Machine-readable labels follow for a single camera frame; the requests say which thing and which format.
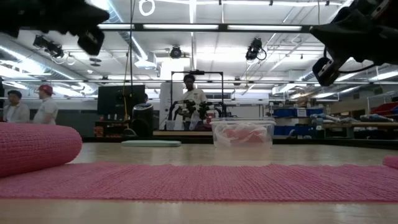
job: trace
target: man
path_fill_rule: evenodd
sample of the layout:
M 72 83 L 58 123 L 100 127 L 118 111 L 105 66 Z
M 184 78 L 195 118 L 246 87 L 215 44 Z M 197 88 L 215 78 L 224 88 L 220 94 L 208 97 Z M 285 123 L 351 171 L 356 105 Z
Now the man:
M 9 105 L 4 107 L 3 121 L 8 123 L 28 123 L 30 111 L 27 105 L 20 103 L 22 93 L 17 90 L 8 91 Z
M 55 119 L 58 114 L 58 106 L 54 102 L 52 87 L 49 85 L 41 85 L 39 87 L 39 98 L 43 100 L 43 103 L 40 105 L 35 117 L 33 119 L 33 123 L 35 124 L 52 124 L 55 125 Z
M 203 90 L 193 87 L 193 83 L 195 82 L 195 77 L 193 75 L 185 75 L 183 80 L 188 91 L 182 95 L 182 100 L 193 100 L 196 104 L 196 108 L 198 109 L 199 104 L 207 100 L 205 93 Z M 192 114 L 187 112 L 184 113 L 182 110 L 180 110 L 178 113 L 183 116 L 184 131 L 189 131 Z

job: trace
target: ceiling light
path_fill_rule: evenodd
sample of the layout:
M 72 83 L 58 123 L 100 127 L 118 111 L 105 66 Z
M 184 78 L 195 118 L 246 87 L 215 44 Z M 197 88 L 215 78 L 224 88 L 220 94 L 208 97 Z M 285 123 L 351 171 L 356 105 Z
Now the ceiling light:
M 0 50 L 3 50 L 7 54 L 10 54 L 13 57 L 17 58 L 18 60 L 20 60 L 20 62 L 18 62 L 17 67 L 22 68 L 25 71 L 34 72 L 34 73 L 43 73 L 44 72 L 44 67 L 41 66 L 40 64 L 36 63 L 35 61 L 33 61 L 15 51 L 9 50 L 1 45 L 0 45 Z
M 355 89 L 357 89 L 357 88 L 359 88 L 359 86 L 352 87 L 352 88 L 348 88 L 348 89 L 346 89 L 346 90 L 341 91 L 340 93 L 347 93 L 347 92 L 353 91 L 353 90 L 355 90 Z
M 7 68 L 5 66 L 0 65 L 0 76 L 7 78 L 31 78 L 35 79 L 28 75 L 29 73 L 17 72 L 13 69 Z
M 4 85 L 27 90 L 27 87 L 16 82 L 3 82 Z
M 94 6 L 104 9 L 105 11 L 109 10 L 109 3 L 108 0 L 90 0 Z
M 324 97 L 331 96 L 333 94 L 335 94 L 335 93 L 320 93 L 318 95 L 315 95 L 314 98 L 324 98 Z
M 53 91 L 66 96 L 83 96 L 81 93 L 59 86 L 53 87 Z
M 144 24 L 144 29 L 218 29 L 218 25 L 209 24 Z
M 134 65 L 137 68 L 144 68 L 144 69 L 153 69 L 153 67 L 156 67 L 156 65 L 152 62 L 148 62 L 146 60 L 139 60 Z
M 256 25 L 228 25 L 228 30 L 275 30 L 301 31 L 302 26 L 256 26 Z
M 343 81 L 343 80 L 347 80 L 347 79 L 349 79 L 349 78 L 354 77 L 354 76 L 357 75 L 357 74 L 359 74 L 359 72 L 351 73 L 351 74 L 348 74 L 348 75 L 344 75 L 344 76 L 339 77 L 338 79 L 336 79 L 336 82 L 340 82 L 340 81 Z
M 376 82 L 376 81 L 379 81 L 379 80 L 384 80 L 384 79 L 387 79 L 387 78 L 394 77 L 396 75 L 398 75 L 398 71 L 387 72 L 387 73 L 379 74 L 378 76 L 375 76 L 373 78 L 370 78 L 369 81 L 370 82 Z
M 135 29 L 134 25 L 130 25 L 130 24 L 98 24 L 98 27 L 100 29 L 108 29 L 108 30 Z

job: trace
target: pink yoga mat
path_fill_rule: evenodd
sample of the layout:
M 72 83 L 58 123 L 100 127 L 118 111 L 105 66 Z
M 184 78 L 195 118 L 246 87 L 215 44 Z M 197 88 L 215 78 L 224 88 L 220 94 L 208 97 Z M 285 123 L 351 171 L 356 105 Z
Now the pink yoga mat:
M 73 128 L 0 123 L 0 178 L 64 165 L 81 149 Z
M 234 202 L 398 202 L 398 157 L 386 166 L 67 164 L 0 179 L 1 198 Z

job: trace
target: blue storage bin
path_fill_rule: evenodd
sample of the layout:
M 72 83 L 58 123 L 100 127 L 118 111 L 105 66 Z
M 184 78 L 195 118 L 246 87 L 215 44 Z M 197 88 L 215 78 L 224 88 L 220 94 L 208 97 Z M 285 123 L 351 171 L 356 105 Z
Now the blue storage bin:
M 274 135 L 279 135 L 279 136 L 284 135 L 284 129 L 285 129 L 284 126 L 275 126 Z
M 289 135 L 292 130 L 296 130 L 296 134 L 299 136 L 309 135 L 311 128 L 309 126 L 276 126 L 276 127 L 282 128 L 283 134 L 278 134 L 278 135 L 284 135 L 284 136 Z
M 309 126 L 297 126 L 297 134 L 298 135 L 309 135 L 310 134 L 310 128 Z
M 274 110 L 274 116 L 280 118 L 286 118 L 293 116 L 293 109 L 276 109 Z
M 289 135 L 292 130 L 296 130 L 297 127 L 295 126 L 285 126 L 284 135 Z
M 323 109 L 307 109 L 307 116 L 311 116 L 312 114 L 322 114 Z

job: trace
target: red cap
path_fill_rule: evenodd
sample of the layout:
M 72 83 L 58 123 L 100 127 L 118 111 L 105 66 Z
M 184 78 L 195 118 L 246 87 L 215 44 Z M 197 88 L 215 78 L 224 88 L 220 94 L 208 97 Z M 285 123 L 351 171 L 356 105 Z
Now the red cap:
M 44 91 L 48 95 L 52 95 L 53 94 L 52 87 L 50 85 L 41 85 L 39 87 L 39 90 Z

